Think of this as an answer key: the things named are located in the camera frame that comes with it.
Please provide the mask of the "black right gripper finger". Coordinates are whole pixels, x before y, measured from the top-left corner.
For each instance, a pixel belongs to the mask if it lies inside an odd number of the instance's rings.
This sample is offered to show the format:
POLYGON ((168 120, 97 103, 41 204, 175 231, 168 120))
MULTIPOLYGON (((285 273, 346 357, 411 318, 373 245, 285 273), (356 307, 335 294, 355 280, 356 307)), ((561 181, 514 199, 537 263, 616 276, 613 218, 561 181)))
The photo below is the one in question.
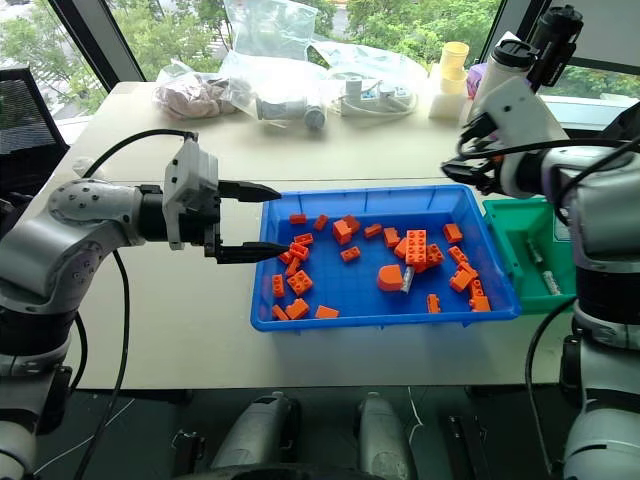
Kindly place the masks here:
POLYGON ((460 159, 443 162, 441 171, 447 178, 461 184, 486 184, 488 182, 485 167, 476 167, 460 159))
POLYGON ((476 190, 484 196, 501 193, 499 176, 495 170, 477 171, 474 174, 474 185, 476 190))

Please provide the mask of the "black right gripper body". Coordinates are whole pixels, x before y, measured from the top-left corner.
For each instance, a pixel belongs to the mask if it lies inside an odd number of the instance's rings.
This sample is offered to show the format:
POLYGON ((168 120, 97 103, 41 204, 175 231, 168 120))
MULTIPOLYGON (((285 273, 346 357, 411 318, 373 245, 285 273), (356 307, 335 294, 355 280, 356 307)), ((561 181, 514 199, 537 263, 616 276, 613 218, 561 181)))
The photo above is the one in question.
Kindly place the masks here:
POLYGON ((474 139, 484 139, 498 130, 498 125, 488 113, 472 118, 464 127, 458 141, 458 150, 474 139))

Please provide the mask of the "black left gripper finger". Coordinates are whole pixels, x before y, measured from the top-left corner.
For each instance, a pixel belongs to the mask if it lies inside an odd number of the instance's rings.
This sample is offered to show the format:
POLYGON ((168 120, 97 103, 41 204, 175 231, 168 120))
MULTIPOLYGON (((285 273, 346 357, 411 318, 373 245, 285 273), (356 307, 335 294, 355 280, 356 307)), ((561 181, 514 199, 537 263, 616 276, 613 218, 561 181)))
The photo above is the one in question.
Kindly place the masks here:
POLYGON ((288 245, 271 242, 244 242, 242 245, 216 247, 218 264, 248 264, 278 257, 289 251, 288 245))
POLYGON ((219 196, 245 203, 261 203, 278 200, 281 193, 271 187, 248 181, 219 181, 219 196))

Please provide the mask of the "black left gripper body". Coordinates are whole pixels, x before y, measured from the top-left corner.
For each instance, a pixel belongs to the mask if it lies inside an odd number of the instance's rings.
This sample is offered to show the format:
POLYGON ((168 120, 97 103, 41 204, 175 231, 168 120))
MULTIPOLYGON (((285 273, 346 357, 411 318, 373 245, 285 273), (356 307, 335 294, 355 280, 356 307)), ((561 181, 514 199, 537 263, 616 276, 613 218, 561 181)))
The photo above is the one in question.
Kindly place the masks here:
POLYGON ((220 206, 221 199, 213 197, 199 207, 188 207, 178 217, 181 241, 201 246, 205 257, 218 258, 221 253, 220 206))

